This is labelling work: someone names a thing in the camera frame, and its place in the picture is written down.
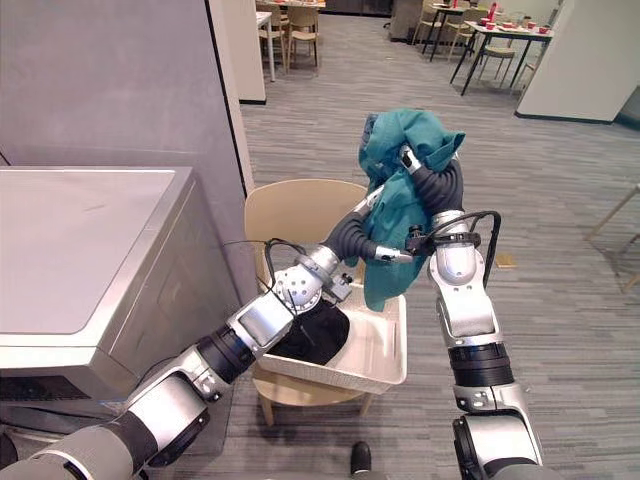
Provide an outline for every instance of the teal jacket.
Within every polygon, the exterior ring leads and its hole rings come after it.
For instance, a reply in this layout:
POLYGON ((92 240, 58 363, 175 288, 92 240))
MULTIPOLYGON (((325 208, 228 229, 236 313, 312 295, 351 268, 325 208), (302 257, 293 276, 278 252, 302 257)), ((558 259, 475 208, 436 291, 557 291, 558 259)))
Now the teal jacket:
MULTIPOLYGON (((431 112, 399 109, 367 117, 358 155, 369 176, 369 191, 385 184, 384 191, 365 222, 371 240, 404 249, 411 225, 430 230, 431 215, 415 196, 409 174, 400 163, 399 150, 408 144, 418 160, 440 172, 449 164, 465 134, 446 130, 431 112)), ((409 264, 367 261, 364 294, 371 310, 382 311, 387 298, 404 293, 420 273, 426 257, 409 264)))

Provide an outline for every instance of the black cloth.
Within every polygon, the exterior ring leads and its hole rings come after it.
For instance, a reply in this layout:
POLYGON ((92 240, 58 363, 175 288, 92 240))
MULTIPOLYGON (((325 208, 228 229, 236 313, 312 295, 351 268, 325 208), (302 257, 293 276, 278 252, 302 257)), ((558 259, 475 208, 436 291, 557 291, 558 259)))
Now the black cloth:
POLYGON ((318 305, 298 315, 289 333, 270 351, 271 355, 325 365, 344 346, 349 336, 349 318, 332 303, 318 305))

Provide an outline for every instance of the gray wall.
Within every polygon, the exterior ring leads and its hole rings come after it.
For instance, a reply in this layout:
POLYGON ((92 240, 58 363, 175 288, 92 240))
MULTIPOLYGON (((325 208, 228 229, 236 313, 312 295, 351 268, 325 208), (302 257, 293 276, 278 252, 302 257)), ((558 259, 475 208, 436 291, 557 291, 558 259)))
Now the gray wall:
MULTIPOLYGON (((0 151, 13 165, 189 165, 223 242, 244 193, 204 0, 0 0, 0 151)), ((227 247, 255 294, 251 247, 227 247)))

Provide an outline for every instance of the white table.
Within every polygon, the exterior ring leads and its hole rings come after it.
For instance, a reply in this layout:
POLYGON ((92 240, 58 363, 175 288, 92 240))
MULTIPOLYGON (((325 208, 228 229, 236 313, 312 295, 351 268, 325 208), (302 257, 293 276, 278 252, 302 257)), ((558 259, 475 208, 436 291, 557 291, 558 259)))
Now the white table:
POLYGON ((267 27, 267 50, 269 52, 269 71, 271 81, 276 81, 276 66, 273 60, 273 36, 271 35, 271 12, 256 12, 256 25, 258 28, 267 27))
POLYGON ((526 40, 527 42, 527 45, 524 47, 524 52, 522 52, 522 57, 520 57, 520 61, 518 62, 518 67, 516 68, 516 72, 513 75, 513 79, 511 80, 511 84, 509 85, 510 88, 513 87, 513 84, 515 83, 516 78, 518 78, 518 72, 520 71, 520 68, 522 68, 522 64, 524 63, 524 60, 527 56, 527 52, 529 51, 529 46, 531 46, 531 42, 541 42, 543 44, 547 44, 553 38, 553 31, 549 30, 547 33, 539 33, 538 27, 531 30, 527 30, 525 28, 503 28, 501 26, 496 26, 493 30, 489 30, 487 27, 479 25, 476 22, 465 21, 464 23, 466 23, 469 27, 471 27, 471 29, 473 30, 473 33, 471 34, 471 38, 469 39, 469 41, 465 46, 464 52, 462 52, 462 56, 460 57, 458 66, 456 67, 455 72, 453 72, 453 76, 451 77, 451 80, 449 81, 449 83, 453 83, 453 81, 455 80, 456 75, 458 74, 458 70, 460 70, 460 66, 462 65, 462 62, 464 62, 464 57, 466 57, 467 53, 471 51, 472 46, 475 44, 474 41, 475 41, 476 35, 478 33, 484 35, 484 40, 482 41, 482 44, 478 49, 478 53, 476 53, 475 60, 473 61, 473 65, 471 66, 471 69, 469 70, 469 73, 467 75, 467 80, 464 84, 464 87, 462 87, 462 92, 460 93, 460 95, 464 95, 464 92, 467 91, 467 87, 469 86, 469 82, 471 81, 471 77, 473 76, 473 72, 475 71, 476 66, 478 65, 478 61, 482 57, 485 47, 489 44, 489 42, 491 42, 491 39, 493 37, 508 38, 511 40, 526 40))

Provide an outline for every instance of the gray carpet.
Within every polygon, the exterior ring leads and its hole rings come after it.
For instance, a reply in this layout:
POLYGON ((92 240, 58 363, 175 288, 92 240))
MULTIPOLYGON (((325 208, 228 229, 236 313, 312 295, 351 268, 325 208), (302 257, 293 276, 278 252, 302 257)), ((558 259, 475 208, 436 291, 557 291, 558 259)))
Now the gray carpet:
MULTIPOLYGON (((567 478, 640 477, 640 287, 620 292, 638 266, 638 248, 609 261, 638 229, 640 198, 595 246, 582 240, 640 180, 640 135, 616 125, 518 119, 512 115, 517 96, 498 90, 497 82, 473 83, 461 98, 462 77, 448 83, 453 63, 436 57, 429 64, 416 48, 389 43, 384 22, 322 16, 319 73, 299 48, 291 73, 279 70, 278 81, 267 82, 267 106, 243 107, 256 183, 326 177, 365 184, 356 151, 369 112, 430 109, 448 128, 467 132, 465 207, 495 208, 504 217, 499 250, 513 254, 518 267, 495 269, 488 291, 515 373, 531 388, 546 463, 567 478)), ((484 79, 497 63, 487 66, 484 79)), ((267 428, 244 377, 222 456, 215 462, 207 456, 204 437, 174 468, 152 477, 344 473, 350 445, 364 439, 374 466, 391 478, 458 478, 450 427, 458 411, 424 277, 407 301, 409 376, 379 397, 367 417, 357 416, 357 402, 276 407, 276 426, 267 428)))

